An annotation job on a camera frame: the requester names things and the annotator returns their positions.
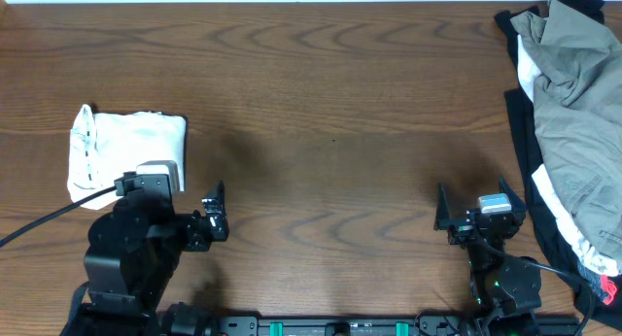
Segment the white t-shirt with black print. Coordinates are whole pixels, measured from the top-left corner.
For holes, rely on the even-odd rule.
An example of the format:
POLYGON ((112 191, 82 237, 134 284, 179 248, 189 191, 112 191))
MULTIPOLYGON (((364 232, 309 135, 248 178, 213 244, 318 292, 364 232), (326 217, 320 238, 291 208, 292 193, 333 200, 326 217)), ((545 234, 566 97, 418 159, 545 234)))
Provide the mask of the white t-shirt with black print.
POLYGON ((187 120, 161 112, 96 113, 83 105, 70 130, 67 189, 73 202, 114 185, 124 173, 151 161, 173 161, 179 190, 186 190, 187 120))

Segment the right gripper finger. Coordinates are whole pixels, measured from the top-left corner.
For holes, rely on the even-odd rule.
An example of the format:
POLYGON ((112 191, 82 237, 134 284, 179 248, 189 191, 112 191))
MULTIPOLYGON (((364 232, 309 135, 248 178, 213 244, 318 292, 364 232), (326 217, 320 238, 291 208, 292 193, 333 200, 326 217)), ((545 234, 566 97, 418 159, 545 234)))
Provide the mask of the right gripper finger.
POLYGON ((504 193, 507 198, 508 201, 511 205, 512 208, 512 212, 515 215, 518 214, 526 214, 527 213, 527 206, 526 204, 523 202, 523 200, 514 192, 514 190, 510 187, 510 185, 507 183, 507 181, 505 180, 505 178, 503 176, 499 177, 499 190, 501 193, 504 193))
POLYGON ((438 185, 437 206, 433 228, 435 230, 455 230, 457 222, 451 218, 451 211, 443 184, 438 185))

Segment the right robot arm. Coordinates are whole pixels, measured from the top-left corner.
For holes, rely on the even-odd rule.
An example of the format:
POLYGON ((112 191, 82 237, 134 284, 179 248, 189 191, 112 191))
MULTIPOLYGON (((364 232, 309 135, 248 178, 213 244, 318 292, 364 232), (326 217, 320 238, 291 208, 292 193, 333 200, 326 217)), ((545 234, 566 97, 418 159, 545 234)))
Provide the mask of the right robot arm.
POLYGON ((535 309, 541 306, 536 262, 505 251, 526 218, 526 205, 504 179, 499 191, 478 198, 476 208, 453 218, 443 186, 438 188, 436 231, 467 251, 470 290, 480 311, 459 323, 459 335, 539 335, 535 309))

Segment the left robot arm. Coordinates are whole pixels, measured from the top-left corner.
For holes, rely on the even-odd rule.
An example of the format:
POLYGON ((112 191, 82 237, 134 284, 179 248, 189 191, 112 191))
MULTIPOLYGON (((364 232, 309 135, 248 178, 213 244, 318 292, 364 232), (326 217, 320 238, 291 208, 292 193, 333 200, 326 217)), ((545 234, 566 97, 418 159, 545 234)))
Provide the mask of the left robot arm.
POLYGON ((183 252, 226 241, 225 186, 202 199, 203 213, 178 214, 166 175, 126 175, 119 200, 88 231, 87 281, 74 291, 65 335, 218 335, 218 321, 184 303, 157 311, 183 252))

